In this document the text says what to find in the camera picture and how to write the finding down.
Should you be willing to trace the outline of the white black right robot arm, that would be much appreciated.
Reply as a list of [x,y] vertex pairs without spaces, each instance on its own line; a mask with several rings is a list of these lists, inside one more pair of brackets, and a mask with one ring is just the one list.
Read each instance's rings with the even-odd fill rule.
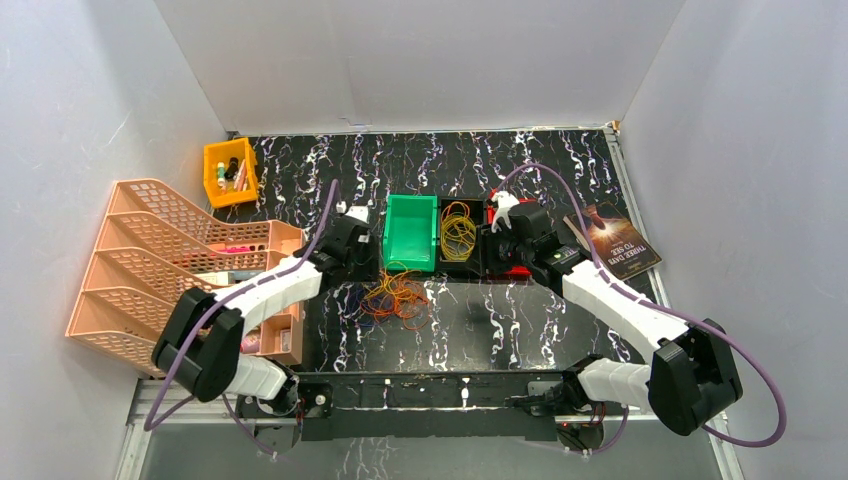
[[645,297],[594,265],[590,253],[566,242],[535,201],[501,207],[490,201],[489,223],[478,244],[489,274],[515,267],[533,281],[621,334],[640,364],[590,355],[568,367],[542,394],[515,400],[521,408],[562,405],[577,414],[603,402],[652,412],[672,432],[686,436],[740,400],[743,387],[720,325],[702,327],[646,305]]

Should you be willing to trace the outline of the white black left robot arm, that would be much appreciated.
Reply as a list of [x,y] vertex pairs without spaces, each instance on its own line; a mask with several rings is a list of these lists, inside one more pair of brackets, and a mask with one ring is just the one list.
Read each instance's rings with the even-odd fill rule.
[[251,330],[289,306],[345,282],[378,275],[378,242],[366,221],[338,218],[315,248],[303,247],[260,275],[231,287],[186,290],[153,348],[153,364],[200,402],[223,394],[253,397],[275,416],[294,411],[298,377],[265,357],[242,353]]

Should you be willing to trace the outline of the red plastic bin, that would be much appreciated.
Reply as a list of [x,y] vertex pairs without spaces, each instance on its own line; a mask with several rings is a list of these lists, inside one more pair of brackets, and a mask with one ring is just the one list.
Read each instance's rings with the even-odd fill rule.
[[[479,243],[482,252],[482,269],[487,276],[493,278],[530,278],[531,272],[522,263],[520,256],[516,253],[518,243],[515,232],[512,229],[498,233],[491,231],[490,221],[494,214],[491,197],[486,201],[487,221],[479,234]],[[537,203],[532,198],[517,199],[520,201],[519,205]]]

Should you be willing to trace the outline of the green plastic bin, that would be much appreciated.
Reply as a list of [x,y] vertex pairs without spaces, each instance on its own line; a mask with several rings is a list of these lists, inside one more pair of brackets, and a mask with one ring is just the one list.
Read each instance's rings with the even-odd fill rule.
[[387,270],[435,271],[437,207],[438,199],[432,195],[388,197],[382,235]]

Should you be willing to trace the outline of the black plastic bin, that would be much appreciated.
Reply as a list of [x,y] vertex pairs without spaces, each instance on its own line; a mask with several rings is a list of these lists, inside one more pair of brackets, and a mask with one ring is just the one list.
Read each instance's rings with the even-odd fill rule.
[[453,277],[479,278],[483,274],[479,228],[486,206],[474,198],[439,197],[436,271]]

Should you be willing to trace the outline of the dark paperback book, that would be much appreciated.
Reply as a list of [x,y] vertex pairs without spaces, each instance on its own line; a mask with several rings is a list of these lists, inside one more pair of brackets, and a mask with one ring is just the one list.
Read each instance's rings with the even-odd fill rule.
[[662,257],[613,203],[589,205],[582,210],[582,218],[596,253],[617,279],[630,279],[662,262]]

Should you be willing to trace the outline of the yellow plastic bin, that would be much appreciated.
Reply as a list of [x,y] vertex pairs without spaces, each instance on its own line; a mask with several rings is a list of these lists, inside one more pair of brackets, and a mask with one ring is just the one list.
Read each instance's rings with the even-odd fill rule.
[[214,209],[255,202],[259,196],[257,159],[247,138],[207,144],[203,186]]

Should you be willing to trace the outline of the peach plastic file rack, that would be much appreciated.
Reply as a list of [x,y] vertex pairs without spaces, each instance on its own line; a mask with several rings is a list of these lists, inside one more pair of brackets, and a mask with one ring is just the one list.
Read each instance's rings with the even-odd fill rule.
[[65,335],[153,378],[153,348],[178,298],[264,271],[304,243],[279,220],[226,223],[156,179],[115,183]]

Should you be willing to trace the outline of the aluminium table frame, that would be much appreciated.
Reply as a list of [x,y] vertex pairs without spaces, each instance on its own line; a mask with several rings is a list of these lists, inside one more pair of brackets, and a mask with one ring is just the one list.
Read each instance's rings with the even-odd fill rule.
[[[538,198],[557,216],[570,198],[608,202],[635,225],[642,222],[619,136],[601,128],[493,132],[257,136],[251,141],[262,189],[256,203],[224,209],[226,221],[280,219],[312,231],[325,188],[367,205],[376,229],[392,194],[477,198],[507,181],[517,196]],[[622,335],[585,311],[527,280],[463,282],[456,274],[423,278],[429,301],[411,330],[398,319],[376,324],[359,302],[364,289],[343,285],[303,307],[301,369],[320,380],[366,383],[385,372],[421,372],[440,379],[454,369],[511,374],[561,369],[589,353],[636,361]],[[228,459],[242,458],[267,474],[284,467],[303,478],[315,465],[311,445],[292,453],[293,419],[232,420],[255,405],[235,395],[200,403],[171,386],[139,384],[129,415],[129,444],[120,478],[198,479],[199,461],[212,459],[212,477]],[[522,434],[498,411],[380,412],[385,432],[363,411],[338,411],[342,459],[336,478],[480,478],[510,471],[507,446]]]

